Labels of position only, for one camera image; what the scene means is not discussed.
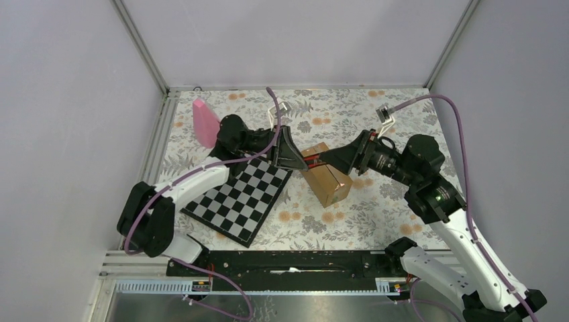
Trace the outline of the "red black utility knife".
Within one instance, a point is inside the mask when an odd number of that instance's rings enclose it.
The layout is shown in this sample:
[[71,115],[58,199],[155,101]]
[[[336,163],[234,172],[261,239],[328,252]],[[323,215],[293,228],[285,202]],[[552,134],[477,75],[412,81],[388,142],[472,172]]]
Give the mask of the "red black utility knife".
[[327,162],[321,159],[321,153],[312,154],[303,158],[308,169],[326,166]]

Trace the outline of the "brown cardboard express box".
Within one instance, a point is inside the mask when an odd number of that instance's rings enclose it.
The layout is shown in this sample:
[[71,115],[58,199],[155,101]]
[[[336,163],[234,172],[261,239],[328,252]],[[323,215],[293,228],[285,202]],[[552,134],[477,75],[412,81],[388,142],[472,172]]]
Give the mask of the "brown cardboard express box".
[[317,166],[300,173],[323,208],[346,199],[353,184],[348,175],[330,165]]

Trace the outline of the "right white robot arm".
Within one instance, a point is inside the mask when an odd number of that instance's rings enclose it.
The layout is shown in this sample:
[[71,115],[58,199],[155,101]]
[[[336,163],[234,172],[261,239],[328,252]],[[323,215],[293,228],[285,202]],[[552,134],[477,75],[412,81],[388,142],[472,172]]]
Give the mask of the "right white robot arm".
[[544,294],[517,280],[487,244],[460,192],[440,172],[444,155],[436,140],[411,136],[402,152],[394,141],[364,130],[353,142],[308,159],[310,168],[329,165],[344,174],[373,170],[407,187],[412,212],[451,249],[463,273],[432,258],[402,237],[387,248],[385,268],[393,276],[409,273],[440,292],[465,321],[522,321],[546,304]]

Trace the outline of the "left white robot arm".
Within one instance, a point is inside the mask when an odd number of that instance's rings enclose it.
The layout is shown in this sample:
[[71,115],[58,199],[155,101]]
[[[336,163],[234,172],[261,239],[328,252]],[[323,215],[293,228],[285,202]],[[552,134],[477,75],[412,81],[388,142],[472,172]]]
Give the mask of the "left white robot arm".
[[204,273],[208,258],[204,247],[189,235],[174,230],[175,215],[188,203],[235,178],[254,157],[286,170],[308,170],[308,165],[292,141],[289,127],[276,124],[269,129],[249,129],[235,114],[219,125],[214,148],[195,168],[171,182],[134,185],[117,222],[125,238],[125,253],[143,253],[150,258],[166,256],[182,262],[193,276]]

